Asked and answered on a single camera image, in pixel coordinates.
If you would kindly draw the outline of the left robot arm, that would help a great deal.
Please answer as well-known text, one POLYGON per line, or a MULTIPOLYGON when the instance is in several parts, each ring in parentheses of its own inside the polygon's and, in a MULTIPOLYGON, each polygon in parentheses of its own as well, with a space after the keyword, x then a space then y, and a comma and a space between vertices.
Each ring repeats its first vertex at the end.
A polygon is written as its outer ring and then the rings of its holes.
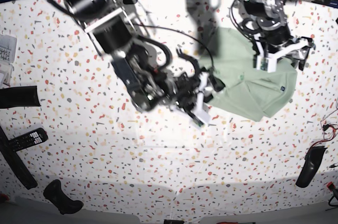
POLYGON ((286 1, 234 0, 230 7, 232 24, 256 51, 253 65, 257 70, 275 72, 283 58, 303 70, 309 52, 315 48, 312 38, 291 35, 284 11, 286 1))

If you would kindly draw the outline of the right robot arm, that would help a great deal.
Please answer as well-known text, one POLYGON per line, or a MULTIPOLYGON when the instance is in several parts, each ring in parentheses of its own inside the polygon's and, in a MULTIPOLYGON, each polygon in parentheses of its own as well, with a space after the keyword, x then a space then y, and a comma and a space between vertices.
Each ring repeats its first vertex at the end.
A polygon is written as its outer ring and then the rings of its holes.
POLYGON ((197 59, 177 49, 194 74, 172 76, 166 70, 173 56, 169 48, 139 35, 132 15, 117 0, 47 0, 73 18, 93 43, 99 55, 111 56, 116 76, 124 83, 135 108, 151 111, 162 105, 187 114, 197 126, 210 122, 206 104, 212 92, 224 89, 214 66, 201 67, 197 59))

